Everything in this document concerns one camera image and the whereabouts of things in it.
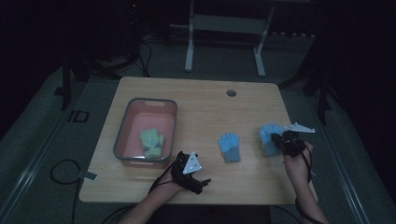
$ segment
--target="cable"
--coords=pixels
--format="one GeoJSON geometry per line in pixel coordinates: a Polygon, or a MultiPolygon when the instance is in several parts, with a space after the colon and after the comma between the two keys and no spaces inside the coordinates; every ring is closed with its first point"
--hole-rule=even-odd
{"type": "Polygon", "coordinates": [[[171,183],[171,182],[175,181],[175,179],[172,179],[171,181],[167,181],[167,182],[160,183],[160,184],[158,183],[158,182],[160,182],[160,180],[166,175],[166,173],[168,173],[168,171],[175,165],[175,163],[176,163],[177,161],[180,161],[180,159],[174,160],[174,161],[168,166],[168,168],[166,168],[165,171],[160,175],[160,177],[158,177],[158,178],[154,181],[154,183],[153,183],[153,184],[151,185],[151,187],[149,188],[148,193],[151,193],[151,192],[152,192],[155,188],[157,188],[157,186],[159,186],[159,185],[168,184],[168,183],[171,183]]]}
{"type": "Polygon", "coordinates": [[[79,167],[79,165],[78,165],[78,163],[76,161],[73,161],[73,160],[62,160],[62,161],[59,161],[58,163],[56,163],[55,165],[52,166],[52,168],[50,169],[50,172],[49,172],[49,176],[50,176],[50,179],[52,181],[54,181],[55,183],[60,184],[60,185],[77,184],[76,191],[75,191],[75,196],[74,196],[74,201],[73,201],[73,211],[72,211],[72,223],[75,223],[76,222],[76,204],[77,204],[77,199],[78,199],[78,191],[79,191],[79,188],[81,186],[81,179],[77,177],[76,180],[69,181],[69,182],[63,182],[63,181],[60,181],[60,180],[56,179],[55,176],[54,176],[54,171],[60,164],[62,164],[64,162],[72,162],[72,163],[74,163],[76,165],[77,169],[78,169],[78,172],[81,171],[81,168],[79,167]]]}
{"type": "Polygon", "coordinates": [[[272,205],[272,207],[277,208],[277,209],[279,209],[279,210],[282,210],[282,211],[286,212],[286,213],[289,214],[291,217],[293,217],[293,218],[297,221],[297,223],[300,223],[300,224],[301,224],[301,221],[300,221],[294,214],[292,214],[291,212],[289,212],[289,211],[286,210],[285,208],[283,208],[283,207],[281,207],[281,206],[278,206],[278,205],[272,205]]]}
{"type": "MultiPolygon", "coordinates": [[[[183,29],[182,31],[180,31],[180,32],[178,32],[176,34],[169,35],[169,38],[171,39],[171,38],[176,37],[178,35],[182,35],[184,33],[187,33],[188,31],[189,31],[189,28],[185,28],[185,29],[183,29]]],[[[156,37],[155,35],[157,35],[157,32],[152,32],[150,34],[145,35],[142,39],[144,41],[148,41],[148,42],[151,42],[151,43],[163,43],[163,42],[166,42],[166,40],[164,40],[161,37],[157,37],[157,39],[150,38],[152,36],[154,36],[154,38],[155,38],[156,37]]]]}
{"type": "Polygon", "coordinates": [[[143,67],[143,77],[150,77],[150,75],[149,75],[149,61],[151,59],[152,51],[151,51],[151,47],[148,44],[146,44],[145,42],[142,42],[142,45],[146,46],[149,50],[148,60],[146,61],[146,63],[144,62],[142,55],[139,53],[139,59],[142,64],[142,67],[143,67]]]}
{"type": "Polygon", "coordinates": [[[314,219],[314,218],[310,217],[309,215],[307,215],[307,214],[303,211],[303,209],[300,207],[297,198],[296,198],[296,200],[295,200],[295,205],[296,205],[296,209],[297,209],[298,213],[300,213],[300,215],[301,215],[302,217],[304,217],[306,220],[308,220],[308,221],[310,221],[310,222],[312,222],[312,223],[314,223],[314,224],[323,224],[323,222],[317,221],[316,219],[314,219]]]}
{"type": "Polygon", "coordinates": [[[300,150],[300,147],[298,146],[298,144],[294,141],[293,137],[290,137],[290,140],[293,142],[293,144],[296,146],[297,150],[300,151],[300,154],[303,156],[305,165],[306,165],[306,169],[308,170],[308,183],[311,181],[312,175],[311,175],[311,169],[312,169],[312,153],[311,150],[309,150],[308,146],[306,144],[304,144],[304,149],[300,150]],[[304,154],[304,150],[307,149],[308,153],[309,153],[309,159],[311,160],[311,162],[309,163],[308,160],[306,159],[306,156],[304,154]]]}
{"type": "Polygon", "coordinates": [[[135,64],[130,64],[127,67],[125,67],[124,69],[117,71],[116,73],[119,75],[121,72],[125,72],[126,70],[130,69],[132,66],[134,66],[135,64]]]}
{"type": "Polygon", "coordinates": [[[117,219],[117,222],[120,221],[120,218],[131,208],[133,208],[132,205],[127,205],[127,206],[123,206],[119,209],[117,209],[116,211],[112,212],[110,215],[108,215],[105,220],[103,220],[102,224],[105,224],[112,216],[116,215],[118,212],[120,212],[117,216],[113,217],[113,219],[111,219],[111,221],[109,223],[113,223],[114,219],[117,219]]]}
{"type": "Polygon", "coordinates": [[[169,180],[169,181],[160,183],[160,184],[156,185],[155,187],[160,186],[160,185],[164,185],[164,184],[169,184],[169,183],[171,183],[171,182],[174,182],[174,180],[169,180]]]}

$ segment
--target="black cable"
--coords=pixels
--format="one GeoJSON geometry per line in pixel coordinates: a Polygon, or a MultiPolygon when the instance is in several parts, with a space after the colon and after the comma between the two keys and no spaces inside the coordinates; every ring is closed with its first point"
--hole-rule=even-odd
{"type": "Polygon", "coordinates": [[[166,182],[157,184],[155,187],[160,186],[160,185],[164,185],[164,184],[169,184],[169,183],[171,183],[171,182],[174,182],[174,180],[169,180],[169,181],[166,181],[166,182]]]}
{"type": "Polygon", "coordinates": [[[122,70],[120,70],[120,71],[117,71],[117,74],[119,75],[121,72],[124,72],[124,71],[126,71],[126,70],[128,70],[128,69],[130,69],[132,66],[134,66],[135,64],[130,64],[130,65],[128,65],[127,67],[125,67],[124,69],[122,69],[122,70]]]}
{"type": "Polygon", "coordinates": [[[76,165],[77,169],[78,169],[78,172],[81,171],[81,168],[79,167],[79,165],[78,165],[78,163],[76,161],[73,161],[73,160],[62,160],[62,161],[59,161],[58,163],[56,163],[55,165],[52,166],[52,168],[50,169],[50,172],[49,172],[49,176],[50,176],[50,179],[52,181],[54,181],[55,183],[60,184],[60,185],[77,184],[76,191],[75,191],[75,196],[74,196],[74,201],[73,201],[73,211],[72,211],[72,223],[75,223],[76,222],[76,204],[77,204],[77,199],[78,199],[78,191],[79,191],[79,188],[81,186],[81,179],[77,177],[76,180],[69,181],[69,182],[63,182],[61,180],[56,179],[55,176],[54,176],[54,171],[60,164],[62,164],[64,162],[72,162],[72,163],[74,163],[76,165]]]}
{"type": "Polygon", "coordinates": [[[298,144],[294,141],[294,139],[291,137],[290,140],[294,143],[294,145],[296,146],[297,150],[300,151],[300,154],[303,156],[305,165],[306,165],[306,169],[308,170],[308,183],[311,181],[311,169],[312,169],[312,154],[311,151],[309,150],[309,148],[306,146],[306,144],[304,144],[305,148],[303,150],[300,149],[300,147],[298,146],[298,144]],[[307,149],[309,152],[309,158],[311,160],[311,162],[308,162],[308,160],[306,159],[306,156],[304,154],[304,150],[307,149]]]}
{"type": "Polygon", "coordinates": [[[301,224],[301,221],[294,215],[294,214],[292,214],[291,212],[289,212],[288,210],[286,210],[285,208],[283,208],[283,207],[281,207],[281,206],[278,206],[278,205],[272,205],[274,208],[277,208],[277,209],[279,209],[279,210],[282,210],[282,211],[284,211],[284,212],[286,212],[287,214],[289,214],[291,217],[293,217],[296,221],[297,221],[297,223],[300,223],[301,224]]]}
{"type": "Polygon", "coordinates": [[[304,217],[306,220],[308,220],[308,221],[310,221],[310,222],[312,222],[312,223],[314,223],[314,224],[323,224],[323,222],[317,221],[316,219],[314,219],[314,218],[312,218],[311,216],[307,215],[307,214],[303,211],[303,209],[300,207],[297,198],[296,198],[296,201],[295,201],[295,205],[296,205],[296,209],[297,209],[298,213],[300,213],[300,215],[301,215],[302,217],[304,217]]]}
{"type": "Polygon", "coordinates": [[[114,219],[116,218],[117,221],[120,220],[120,217],[122,215],[124,215],[128,210],[130,210],[131,208],[133,208],[132,205],[127,205],[127,206],[123,206],[119,209],[117,209],[116,211],[112,212],[110,215],[108,215],[105,220],[102,221],[102,224],[105,224],[111,217],[113,217],[114,215],[116,215],[118,212],[120,212],[120,214],[118,214],[117,216],[113,217],[113,219],[111,219],[110,223],[113,223],[114,219]]]}
{"type": "Polygon", "coordinates": [[[171,181],[167,181],[167,182],[158,184],[158,182],[160,182],[160,180],[166,175],[166,173],[168,173],[168,171],[169,171],[169,170],[175,165],[175,163],[176,163],[177,161],[179,161],[179,160],[181,160],[181,159],[175,159],[175,160],[168,166],[168,168],[165,169],[165,171],[163,172],[163,174],[160,175],[160,177],[158,177],[158,178],[154,181],[154,183],[151,185],[151,187],[150,187],[149,190],[148,190],[148,194],[150,194],[150,193],[151,193],[155,188],[157,188],[157,186],[159,186],[159,185],[168,184],[168,183],[171,183],[171,182],[175,181],[175,179],[172,179],[171,181]]]}
{"type": "Polygon", "coordinates": [[[149,50],[148,60],[146,61],[146,63],[144,62],[142,55],[139,53],[139,59],[142,64],[142,67],[143,67],[143,77],[150,77],[150,75],[149,75],[149,61],[151,59],[152,50],[151,50],[151,47],[148,44],[146,44],[145,42],[142,42],[142,45],[146,46],[149,50]]]}

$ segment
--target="glove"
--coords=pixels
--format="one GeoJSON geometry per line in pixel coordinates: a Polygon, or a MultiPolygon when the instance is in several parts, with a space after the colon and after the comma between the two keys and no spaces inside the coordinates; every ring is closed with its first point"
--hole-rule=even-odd
{"type": "Polygon", "coordinates": [[[241,161],[238,135],[225,133],[218,140],[218,144],[225,162],[241,161]]]}
{"type": "Polygon", "coordinates": [[[271,140],[271,133],[282,134],[285,130],[277,124],[264,124],[260,129],[260,136],[262,138],[262,145],[264,146],[264,153],[266,156],[273,156],[280,154],[279,149],[276,148],[275,143],[271,140]]]}
{"type": "Polygon", "coordinates": [[[140,140],[145,152],[145,158],[161,157],[163,147],[163,135],[157,129],[145,130],[140,133],[140,140]]]}

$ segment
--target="metal stand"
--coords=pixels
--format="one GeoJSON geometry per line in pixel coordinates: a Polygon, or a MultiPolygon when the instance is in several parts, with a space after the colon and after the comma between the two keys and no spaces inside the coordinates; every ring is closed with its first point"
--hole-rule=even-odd
{"type": "Polygon", "coordinates": [[[264,65],[262,63],[262,46],[265,37],[268,35],[268,29],[273,18],[275,7],[270,8],[266,20],[244,19],[235,17],[208,16],[194,14],[194,0],[190,0],[190,26],[189,26],[189,45],[187,48],[186,65],[184,70],[192,70],[192,60],[194,54],[194,30],[209,30],[231,33],[243,33],[261,35],[260,43],[253,48],[254,58],[256,61],[257,72],[259,77],[265,77],[264,65]]]}
{"type": "MultiPolygon", "coordinates": [[[[113,73],[109,68],[102,66],[97,61],[85,56],[84,54],[65,54],[63,56],[63,85],[55,92],[55,94],[62,95],[63,97],[63,104],[61,108],[62,111],[66,110],[71,100],[70,71],[73,71],[77,81],[86,82],[90,77],[87,70],[85,69],[84,62],[89,66],[99,70],[107,77],[114,79],[121,78],[119,75],[113,73]]],[[[124,64],[129,63],[132,63],[132,61],[128,60],[124,64]]]]}

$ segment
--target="table hole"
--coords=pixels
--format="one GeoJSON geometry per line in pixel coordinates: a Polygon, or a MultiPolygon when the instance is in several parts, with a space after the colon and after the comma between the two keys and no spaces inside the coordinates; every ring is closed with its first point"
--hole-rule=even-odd
{"type": "Polygon", "coordinates": [[[230,96],[230,97],[235,97],[236,96],[236,91],[227,90],[227,95],[230,96]]]}

